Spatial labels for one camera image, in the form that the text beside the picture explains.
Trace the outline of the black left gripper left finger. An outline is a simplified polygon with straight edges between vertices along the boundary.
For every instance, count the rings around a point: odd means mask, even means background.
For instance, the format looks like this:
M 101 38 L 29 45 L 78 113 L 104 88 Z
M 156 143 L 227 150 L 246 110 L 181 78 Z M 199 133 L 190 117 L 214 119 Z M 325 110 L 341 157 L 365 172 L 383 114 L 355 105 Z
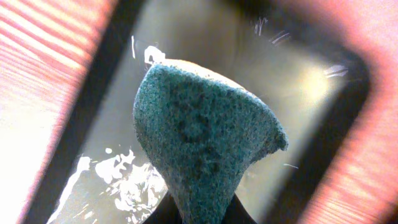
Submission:
M 167 192 L 143 224 L 183 224 L 179 210 L 170 192 Z

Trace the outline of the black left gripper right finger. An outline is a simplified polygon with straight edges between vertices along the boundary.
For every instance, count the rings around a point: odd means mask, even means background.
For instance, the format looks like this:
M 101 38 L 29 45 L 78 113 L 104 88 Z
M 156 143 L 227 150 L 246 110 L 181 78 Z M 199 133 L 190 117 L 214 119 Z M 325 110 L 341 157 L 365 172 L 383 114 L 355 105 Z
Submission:
M 234 194 L 232 200 L 230 201 L 222 224 L 257 224 L 256 221 L 248 214 L 242 205 L 238 196 Z

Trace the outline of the green and yellow sponge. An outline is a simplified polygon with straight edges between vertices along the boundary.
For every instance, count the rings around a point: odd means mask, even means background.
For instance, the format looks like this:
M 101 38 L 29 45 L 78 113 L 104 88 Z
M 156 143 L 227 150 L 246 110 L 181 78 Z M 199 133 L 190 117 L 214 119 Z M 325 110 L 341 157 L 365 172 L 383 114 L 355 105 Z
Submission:
M 221 223 L 246 169 L 289 145 L 261 99 L 183 60 L 148 69 L 133 117 L 137 140 L 185 223 Z

